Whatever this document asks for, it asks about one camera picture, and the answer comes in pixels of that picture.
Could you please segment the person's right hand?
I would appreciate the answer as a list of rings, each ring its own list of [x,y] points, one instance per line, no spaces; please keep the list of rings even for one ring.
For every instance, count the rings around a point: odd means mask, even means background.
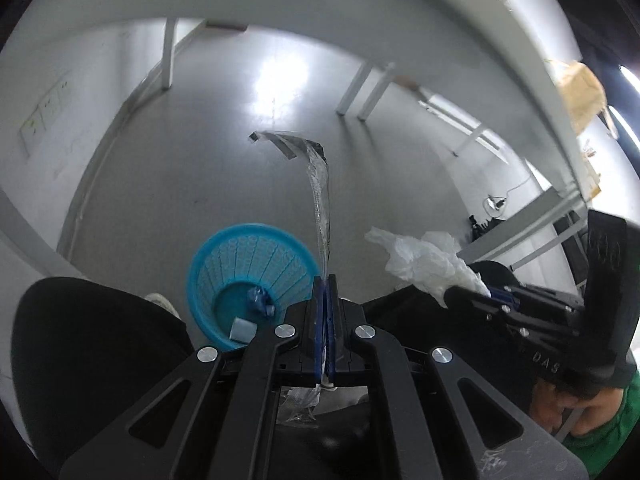
[[[590,400],[582,400],[561,392],[551,382],[538,379],[533,388],[528,414],[534,422],[548,432],[559,430],[566,410],[582,409],[582,414],[570,430],[573,436],[583,436],[605,424],[610,418],[608,393],[601,391]]]

